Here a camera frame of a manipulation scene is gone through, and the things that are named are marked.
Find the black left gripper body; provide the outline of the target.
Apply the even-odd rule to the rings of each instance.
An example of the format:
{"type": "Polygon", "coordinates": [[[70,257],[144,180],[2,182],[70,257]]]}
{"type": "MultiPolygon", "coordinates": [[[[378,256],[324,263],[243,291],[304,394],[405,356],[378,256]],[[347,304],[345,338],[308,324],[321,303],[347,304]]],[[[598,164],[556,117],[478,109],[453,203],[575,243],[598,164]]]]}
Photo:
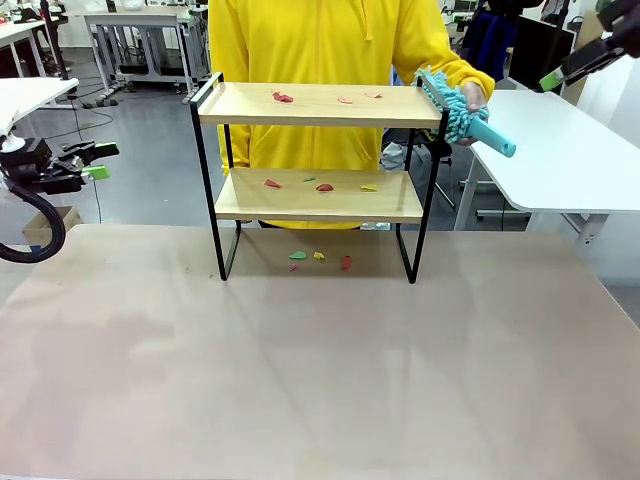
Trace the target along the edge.
{"type": "Polygon", "coordinates": [[[45,139],[27,138],[19,149],[1,153],[1,169],[14,183],[33,193],[79,192],[84,185],[84,147],[84,142],[68,145],[55,156],[45,139]]]}

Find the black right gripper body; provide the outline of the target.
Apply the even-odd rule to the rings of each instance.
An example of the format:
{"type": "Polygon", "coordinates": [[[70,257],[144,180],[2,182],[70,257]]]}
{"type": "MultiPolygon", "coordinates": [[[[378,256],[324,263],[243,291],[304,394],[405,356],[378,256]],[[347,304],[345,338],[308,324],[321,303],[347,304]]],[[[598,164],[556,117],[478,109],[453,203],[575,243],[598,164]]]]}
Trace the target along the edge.
{"type": "Polygon", "coordinates": [[[612,24],[612,42],[633,58],[640,53],[639,16],[628,14],[612,24]]]}

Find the person's left hand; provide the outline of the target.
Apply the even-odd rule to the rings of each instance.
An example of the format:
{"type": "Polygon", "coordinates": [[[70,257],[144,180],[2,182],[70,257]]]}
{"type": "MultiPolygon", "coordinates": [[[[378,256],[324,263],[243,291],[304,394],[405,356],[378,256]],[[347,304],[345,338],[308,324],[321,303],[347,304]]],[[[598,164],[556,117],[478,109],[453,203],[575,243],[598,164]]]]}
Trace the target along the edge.
{"type": "Polygon", "coordinates": [[[477,113],[487,106],[484,91],[478,84],[467,82],[460,87],[460,92],[465,96],[467,110],[469,112],[477,113]]]}

